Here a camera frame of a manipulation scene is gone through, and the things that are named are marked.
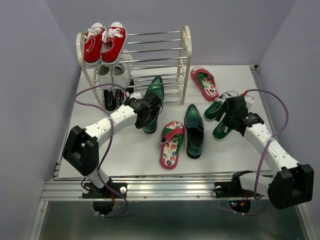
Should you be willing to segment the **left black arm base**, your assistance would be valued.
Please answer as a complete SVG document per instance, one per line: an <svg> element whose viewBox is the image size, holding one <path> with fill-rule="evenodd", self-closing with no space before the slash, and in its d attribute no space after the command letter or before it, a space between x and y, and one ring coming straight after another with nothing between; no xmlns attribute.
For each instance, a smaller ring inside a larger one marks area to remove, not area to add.
<svg viewBox="0 0 320 240"><path fill-rule="evenodd" d="M121 199L107 187L97 188L92 182L85 182L85 178L80 183L82 187L83 199ZM127 196L128 184L126 182L113 182L110 180L107 185L124 198Z"/></svg>

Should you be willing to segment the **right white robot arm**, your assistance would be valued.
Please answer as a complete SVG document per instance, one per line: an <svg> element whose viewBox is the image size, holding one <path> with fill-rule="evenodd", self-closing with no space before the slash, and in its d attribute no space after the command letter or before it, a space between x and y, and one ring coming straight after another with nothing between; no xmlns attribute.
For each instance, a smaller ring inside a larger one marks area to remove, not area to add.
<svg viewBox="0 0 320 240"><path fill-rule="evenodd" d="M248 111L244 96L230 97L221 108L222 122L239 132L261 155L272 177L260 176L249 170L233 174L221 186L218 198L241 197L247 191L267 197L278 210L306 203L313 198L314 170L291 157L270 134L262 118Z"/></svg>

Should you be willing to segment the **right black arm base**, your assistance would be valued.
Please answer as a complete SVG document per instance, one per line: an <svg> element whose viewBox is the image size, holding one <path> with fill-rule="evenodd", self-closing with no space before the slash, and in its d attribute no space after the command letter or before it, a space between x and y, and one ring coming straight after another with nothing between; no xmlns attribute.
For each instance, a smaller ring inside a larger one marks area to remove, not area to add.
<svg viewBox="0 0 320 240"><path fill-rule="evenodd" d="M214 183L214 189L211 195L216 198L237 198L237 197L253 197L253 190L245 190L240 182L240 177L252 174L253 171L244 170L236 172L232 175L230 181L220 181Z"/></svg>

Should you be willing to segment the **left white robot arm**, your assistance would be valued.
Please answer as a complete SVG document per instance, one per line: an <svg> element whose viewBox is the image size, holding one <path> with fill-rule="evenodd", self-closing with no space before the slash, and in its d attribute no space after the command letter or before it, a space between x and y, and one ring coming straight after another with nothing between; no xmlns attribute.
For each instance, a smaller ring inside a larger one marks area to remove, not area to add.
<svg viewBox="0 0 320 240"><path fill-rule="evenodd" d="M62 157L93 185L100 197L111 193L110 178L101 170L99 151L106 141L134 125L137 129L149 126L158 115L162 100L155 94L146 99L129 98L107 117L84 128L74 126L66 139Z"/></svg>

